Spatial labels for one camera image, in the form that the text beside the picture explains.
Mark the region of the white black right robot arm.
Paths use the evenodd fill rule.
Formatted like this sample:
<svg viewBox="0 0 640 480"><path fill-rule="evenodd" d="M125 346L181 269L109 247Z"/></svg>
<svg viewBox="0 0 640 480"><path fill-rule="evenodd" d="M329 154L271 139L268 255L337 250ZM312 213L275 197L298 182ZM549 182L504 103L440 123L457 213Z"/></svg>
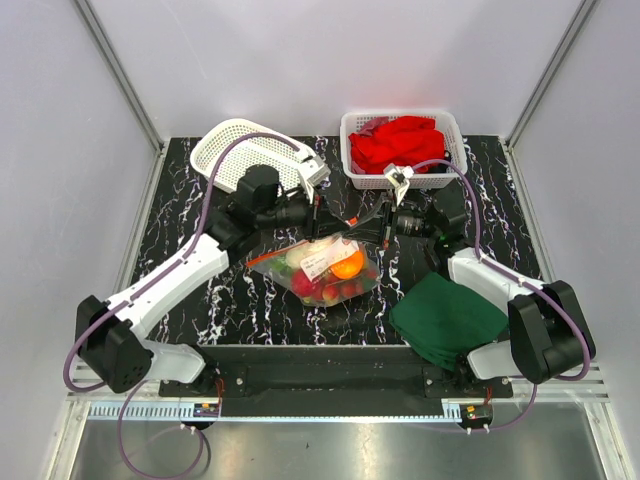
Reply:
<svg viewBox="0 0 640 480"><path fill-rule="evenodd" d="M403 209L384 193L360 226L378 242L395 236L424 238L430 269L461 285L504 313L508 339L479 346L454 371L454 384L476 396L496 377L578 381L588 373L596 347L574 289L558 280L543 283L487 256L478 239L464 233L465 209L447 200L447 190L426 210Z"/></svg>

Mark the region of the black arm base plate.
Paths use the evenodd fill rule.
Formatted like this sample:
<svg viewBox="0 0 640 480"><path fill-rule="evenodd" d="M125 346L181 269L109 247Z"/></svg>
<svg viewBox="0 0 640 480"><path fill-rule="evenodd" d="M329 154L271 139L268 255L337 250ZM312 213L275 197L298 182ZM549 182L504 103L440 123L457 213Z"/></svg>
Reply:
<svg viewBox="0 0 640 480"><path fill-rule="evenodd" d="M220 380L224 418L423 420L447 417L456 399L507 400L506 378L450 373L406 346L210 346L202 387L163 382L162 397L212 397Z"/></svg>

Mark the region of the pale cream fake food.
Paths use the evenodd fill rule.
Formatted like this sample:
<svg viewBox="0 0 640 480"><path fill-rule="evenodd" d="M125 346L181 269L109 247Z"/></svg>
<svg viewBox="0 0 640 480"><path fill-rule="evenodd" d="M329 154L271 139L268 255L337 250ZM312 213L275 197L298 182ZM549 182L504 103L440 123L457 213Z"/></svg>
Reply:
<svg viewBox="0 0 640 480"><path fill-rule="evenodd" d="M285 253L286 264L294 269L300 269L300 263L307 257L326 250L334 243L332 237L315 241L304 241L294 245Z"/></svg>

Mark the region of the clear zip top bag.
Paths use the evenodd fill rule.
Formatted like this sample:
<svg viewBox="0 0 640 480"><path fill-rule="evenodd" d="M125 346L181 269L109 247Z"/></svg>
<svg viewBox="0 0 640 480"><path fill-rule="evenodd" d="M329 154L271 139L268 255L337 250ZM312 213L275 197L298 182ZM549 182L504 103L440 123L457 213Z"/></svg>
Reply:
<svg viewBox="0 0 640 480"><path fill-rule="evenodd" d="M261 255L248 261L247 267L285 288L300 299L303 304L314 307L331 307L377 288L381 279L379 268L376 262L369 258L364 244L340 238L333 238L333 240L334 243L329 248L305 258L300 263L300 269L316 284L310 297L299 297L293 293L291 276L295 270L290 268L285 261L285 253L290 248L308 240ZM358 250L365 255L365 265L356 277L340 280L332 274L330 270L332 264L349 257Z"/></svg>

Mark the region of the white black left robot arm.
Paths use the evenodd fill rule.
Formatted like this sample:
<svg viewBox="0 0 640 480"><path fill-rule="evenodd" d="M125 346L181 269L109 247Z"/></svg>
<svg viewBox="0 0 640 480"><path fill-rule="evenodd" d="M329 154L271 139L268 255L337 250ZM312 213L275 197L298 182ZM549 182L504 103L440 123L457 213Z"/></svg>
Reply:
<svg viewBox="0 0 640 480"><path fill-rule="evenodd" d="M200 351L150 341L149 332L196 288L243 260L267 230L298 227L308 240L360 231L360 221L344 220L325 204L317 178L286 193L275 168L250 167L220 206L204 204L194 236L163 264L106 301L89 296L80 303L73 354L114 393L167 380L193 395L208 394L216 372Z"/></svg>

